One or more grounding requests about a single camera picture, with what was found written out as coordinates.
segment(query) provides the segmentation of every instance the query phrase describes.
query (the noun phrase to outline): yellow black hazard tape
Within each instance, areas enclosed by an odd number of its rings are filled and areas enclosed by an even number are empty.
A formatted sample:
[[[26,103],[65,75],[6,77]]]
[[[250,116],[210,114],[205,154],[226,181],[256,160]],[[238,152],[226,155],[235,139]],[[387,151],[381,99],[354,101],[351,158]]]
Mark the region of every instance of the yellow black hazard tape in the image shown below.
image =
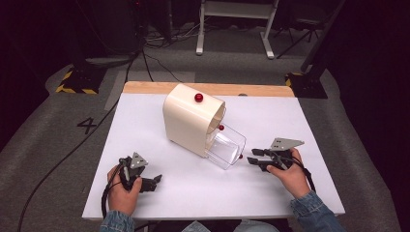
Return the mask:
[[[98,94],[106,69],[77,71],[70,68],[55,92],[71,94]]]

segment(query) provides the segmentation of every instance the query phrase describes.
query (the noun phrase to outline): wooden table edge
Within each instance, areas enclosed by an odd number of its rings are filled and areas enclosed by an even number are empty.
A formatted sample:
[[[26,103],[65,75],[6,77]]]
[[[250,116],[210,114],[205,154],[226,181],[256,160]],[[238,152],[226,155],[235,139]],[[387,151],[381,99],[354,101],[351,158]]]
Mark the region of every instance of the wooden table edge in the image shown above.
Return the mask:
[[[128,81],[124,85],[123,93],[126,94],[169,94],[178,82],[149,82]],[[277,85],[243,85],[243,84],[217,84],[217,83],[184,83],[193,89],[208,95],[253,97],[289,97],[294,98],[293,91],[288,86]]]

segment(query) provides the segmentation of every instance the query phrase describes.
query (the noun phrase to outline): finger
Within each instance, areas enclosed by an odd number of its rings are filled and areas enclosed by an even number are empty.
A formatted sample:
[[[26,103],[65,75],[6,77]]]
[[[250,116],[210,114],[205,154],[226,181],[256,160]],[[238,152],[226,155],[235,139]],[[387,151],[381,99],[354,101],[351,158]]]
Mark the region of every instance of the finger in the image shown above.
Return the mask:
[[[296,149],[296,148],[291,148],[291,149],[289,149],[289,151],[290,151],[290,153],[292,154],[292,157],[294,157],[294,158],[296,158],[296,159],[302,161],[301,154],[299,153],[298,149]]]
[[[266,170],[268,170],[270,173],[272,173],[276,177],[280,177],[283,173],[283,170],[278,169],[277,167],[274,167],[272,165],[268,165],[266,167]]]
[[[130,191],[132,195],[138,195],[139,191],[141,190],[142,187],[142,179],[140,177],[136,178],[135,181],[133,181],[133,186]]]
[[[115,171],[115,168],[117,168],[117,165],[115,165],[114,167],[112,167],[111,170],[109,170],[109,172],[106,174],[106,179],[107,179],[107,181],[109,181],[109,180],[111,179],[112,174],[113,174],[114,171]]]

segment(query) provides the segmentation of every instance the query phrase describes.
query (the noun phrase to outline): white metal stand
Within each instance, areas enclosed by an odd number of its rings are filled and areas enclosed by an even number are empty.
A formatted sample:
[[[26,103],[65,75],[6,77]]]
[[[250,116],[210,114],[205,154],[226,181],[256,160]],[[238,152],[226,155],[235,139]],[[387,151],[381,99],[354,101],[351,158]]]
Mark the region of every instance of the white metal stand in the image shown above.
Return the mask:
[[[201,16],[198,42],[196,44],[196,54],[202,55],[203,53],[205,15],[247,17],[268,19],[265,32],[261,32],[260,36],[262,39],[262,43],[265,46],[266,55],[269,59],[273,59],[274,52],[272,51],[271,45],[269,44],[268,36],[271,30],[272,22],[274,21],[277,6],[278,0],[275,0],[273,4],[269,5],[232,2],[213,2],[203,0],[201,4]]]

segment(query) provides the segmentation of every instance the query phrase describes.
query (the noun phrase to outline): gray carpet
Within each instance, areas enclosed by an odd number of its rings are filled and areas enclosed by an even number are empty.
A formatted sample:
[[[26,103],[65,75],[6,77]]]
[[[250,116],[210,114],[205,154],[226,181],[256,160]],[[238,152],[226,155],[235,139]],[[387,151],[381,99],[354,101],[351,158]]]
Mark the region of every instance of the gray carpet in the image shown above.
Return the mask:
[[[284,85],[284,75],[299,70],[315,40],[295,46],[282,59],[268,60],[260,30],[207,33],[202,56],[195,55],[196,38],[167,48],[146,48],[145,52],[186,81]],[[290,45],[287,33],[270,41],[275,53]],[[156,60],[147,61],[154,80],[176,81]],[[124,79],[127,66],[108,70],[98,95],[55,93],[68,68],[49,78],[46,89],[50,96],[0,155],[2,231],[17,229],[24,203],[35,185],[85,137],[85,128],[76,125],[88,117],[94,118],[95,124],[103,118],[121,90],[121,82],[116,79]],[[131,67],[129,79],[147,80],[144,72],[140,56]],[[325,72],[321,80],[329,98],[300,99],[300,103],[345,207],[346,214],[338,217],[341,224],[347,231],[400,231],[390,192],[345,115],[334,79]],[[28,206],[22,231],[99,229],[99,221],[85,220],[81,215],[113,115],[45,180]],[[289,221],[294,231],[300,231],[294,219]]]

